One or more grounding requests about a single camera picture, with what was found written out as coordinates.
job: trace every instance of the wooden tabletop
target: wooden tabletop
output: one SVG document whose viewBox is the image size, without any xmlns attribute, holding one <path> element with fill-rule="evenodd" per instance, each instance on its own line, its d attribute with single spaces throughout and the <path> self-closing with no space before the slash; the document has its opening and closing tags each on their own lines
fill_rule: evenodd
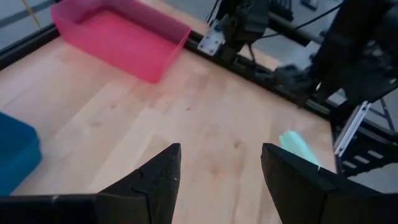
<svg viewBox="0 0 398 224">
<path fill-rule="evenodd" d="M 146 2 L 206 31 L 184 12 Z M 335 169 L 325 120 L 186 50 L 151 85 L 57 38 L 0 71 L 0 111 L 32 125 L 42 143 L 43 161 L 15 195 L 98 192 L 180 142 L 174 223 L 279 223 L 260 155 L 286 130 Z"/>
</svg>

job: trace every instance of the cable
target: cable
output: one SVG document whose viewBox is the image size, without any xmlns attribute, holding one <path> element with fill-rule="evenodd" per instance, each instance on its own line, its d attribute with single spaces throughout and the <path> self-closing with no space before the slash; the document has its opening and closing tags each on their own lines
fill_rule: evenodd
<svg viewBox="0 0 398 224">
<path fill-rule="evenodd" d="M 313 22 L 319 20 L 320 18 L 322 18 L 322 17 L 328 15 L 329 13 L 331 13 L 331 12 L 333 12 L 333 11 L 339 9 L 339 8 L 341 7 L 342 4 L 343 4 L 343 3 L 340 3 L 340 4 L 337 5 L 336 7 L 333 7 L 333 8 L 331 8 L 331 9 L 327 10 L 327 11 L 324 12 L 323 14 L 320 14 L 319 16 L 317 16 L 317 17 L 311 19 L 310 21 L 304 22 L 303 24 L 301 24 L 301 25 L 299 25 L 299 26 L 297 26 L 297 27 L 294 27 L 293 29 L 287 30 L 286 32 L 279 32 L 279 33 L 276 33 L 276 34 L 264 35 L 264 36 L 262 36 L 260 39 L 269 38 L 269 37 L 276 37 L 276 36 L 278 36 L 278 35 L 286 35 L 286 34 L 288 34 L 288 33 L 290 33 L 290 32 L 293 32 L 293 31 L 295 31 L 295 30 L 298 30 L 299 28 L 305 27 L 306 25 L 309 25 L 309 24 L 311 24 L 311 23 L 313 23 Z"/>
<path fill-rule="evenodd" d="M 206 19 L 205 19 L 205 20 L 206 20 L 206 23 L 209 23 L 209 22 L 210 22 L 210 19 L 213 17 L 213 13 L 214 13 L 214 11 L 216 10 L 219 1 L 220 1 L 220 0 L 216 0 L 216 2 L 215 2 L 215 4 L 214 4 L 213 8 L 212 8 L 211 11 L 209 12 L 209 14 L 207 14 Z"/>
<path fill-rule="evenodd" d="M 257 62 L 256 62 L 256 58 L 255 58 L 255 56 L 254 56 L 253 49 L 252 49 L 250 43 L 246 43 L 246 44 L 247 44 L 248 47 L 249 47 L 249 52 L 250 52 L 251 60 L 252 60 L 252 62 L 253 62 L 253 64 L 254 64 L 254 73 L 256 73 L 256 70 L 257 70 L 257 69 L 256 69 L 256 68 L 257 68 Z"/>
</svg>

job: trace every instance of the blue bin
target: blue bin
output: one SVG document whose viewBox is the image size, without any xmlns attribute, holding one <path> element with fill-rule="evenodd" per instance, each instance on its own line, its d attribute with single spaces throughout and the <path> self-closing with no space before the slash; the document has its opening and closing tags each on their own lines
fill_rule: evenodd
<svg viewBox="0 0 398 224">
<path fill-rule="evenodd" d="M 0 113 L 0 195 L 10 195 L 41 159 L 35 129 Z"/>
</svg>

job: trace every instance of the light green object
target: light green object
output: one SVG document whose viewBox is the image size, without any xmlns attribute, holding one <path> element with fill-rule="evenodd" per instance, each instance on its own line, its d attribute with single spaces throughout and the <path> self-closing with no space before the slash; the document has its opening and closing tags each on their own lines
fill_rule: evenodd
<svg viewBox="0 0 398 224">
<path fill-rule="evenodd" d="M 317 166 L 322 166 L 301 135 L 295 131 L 286 131 L 279 136 L 279 147 Z"/>
</svg>

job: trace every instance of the pink bin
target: pink bin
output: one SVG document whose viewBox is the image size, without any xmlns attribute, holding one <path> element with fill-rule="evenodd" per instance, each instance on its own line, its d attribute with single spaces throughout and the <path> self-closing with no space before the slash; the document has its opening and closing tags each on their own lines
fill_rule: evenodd
<svg viewBox="0 0 398 224">
<path fill-rule="evenodd" d="M 156 83 L 181 52 L 189 26 L 135 0 L 64 0 L 51 7 L 70 44 Z"/>
</svg>

